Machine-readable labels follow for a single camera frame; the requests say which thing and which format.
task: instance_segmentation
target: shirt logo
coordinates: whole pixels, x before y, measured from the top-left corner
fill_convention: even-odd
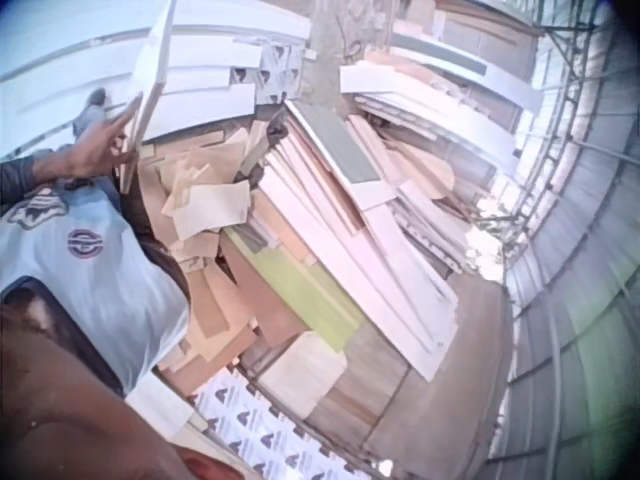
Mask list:
[[[98,256],[103,244],[102,237],[91,230],[77,229],[67,235],[67,248],[72,255],[83,260]]]
[[[20,225],[25,230],[33,230],[53,217],[63,217],[69,213],[69,207],[52,189],[45,187],[33,197],[16,204],[7,213],[7,223]]]

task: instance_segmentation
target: circular logo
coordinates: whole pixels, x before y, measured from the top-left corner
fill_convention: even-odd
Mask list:
[[[102,251],[102,237],[91,230],[74,230],[67,235],[67,248],[78,258],[92,258]]]

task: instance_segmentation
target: green board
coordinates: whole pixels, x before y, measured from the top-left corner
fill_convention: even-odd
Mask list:
[[[254,253],[232,229],[225,232],[289,308],[333,350],[342,351],[367,317],[324,267],[302,265],[281,249]]]

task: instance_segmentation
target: dark sleeve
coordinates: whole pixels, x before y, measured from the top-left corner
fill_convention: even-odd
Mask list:
[[[122,216],[127,221],[133,233],[135,234],[144,254],[149,261],[160,267],[167,275],[169,275],[178,285],[182,293],[191,303],[189,295],[189,286],[187,279],[178,265],[178,262],[171,256],[169,250],[156,238],[151,228],[149,216],[144,207],[142,199],[142,191],[140,189],[140,180],[138,172],[134,174],[131,188],[127,195],[120,195],[120,207],[122,208]]]
[[[12,207],[37,187],[33,177],[34,162],[35,157],[29,155],[0,163],[0,206],[3,210]]]

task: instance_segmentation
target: corrugated metal wall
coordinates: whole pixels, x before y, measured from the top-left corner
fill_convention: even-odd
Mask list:
[[[615,24],[605,24],[592,40],[590,57],[606,58],[590,82],[597,87],[595,101],[587,102],[591,111],[578,108],[588,122],[583,143],[572,145],[577,161],[506,275],[520,330],[517,364],[504,431],[482,480],[607,478],[634,433],[631,420],[640,406],[639,50]],[[557,399],[559,443],[548,476]]]

